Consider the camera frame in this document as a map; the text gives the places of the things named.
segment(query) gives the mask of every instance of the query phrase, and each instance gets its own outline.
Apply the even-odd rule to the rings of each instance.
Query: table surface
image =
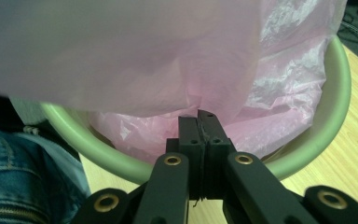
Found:
[[[291,191],[304,195],[307,187],[326,185],[342,190],[358,201],[358,57],[345,49],[351,67],[351,104],[348,115],[330,146],[307,167],[284,179]],[[137,185],[109,174],[81,157],[92,192],[115,188],[132,191]],[[221,201],[190,202],[188,223],[226,223]]]

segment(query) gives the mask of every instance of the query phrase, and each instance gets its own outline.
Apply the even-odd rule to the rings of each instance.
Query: zipper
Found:
[[[48,224],[48,218],[34,211],[19,208],[17,206],[0,206],[0,218],[20,218],[33,223]]]

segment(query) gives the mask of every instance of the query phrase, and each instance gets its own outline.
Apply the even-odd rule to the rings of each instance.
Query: jeans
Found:
[[[69,223],[87,196],[37,143],[0,132],[0,223]]]

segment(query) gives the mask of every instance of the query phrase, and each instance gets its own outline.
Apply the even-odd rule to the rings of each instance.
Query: black clamp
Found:
[[[189,200],[223,200],[227,223],[358,223],[358,202],[326,186],[304,198],[287,190],[256,156],[237,152],[217,117],[179,118],[147,183],[127,194],[91,195],[72,223],[187,223]]]

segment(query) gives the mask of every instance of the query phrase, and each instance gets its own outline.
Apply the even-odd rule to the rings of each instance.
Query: green trash can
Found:
[[[346,117],[351,99],[351,71],[337,37],[327,48],[324,67],[327,80],[313,125],[263,160],[279,179],[294,174],[321,154],[333,141]],[[152,165],[111,147],[90,127],[87,112],[51,104],[42,104],[42,108],[62,138],[90,161],[137,184],[150,177]]]

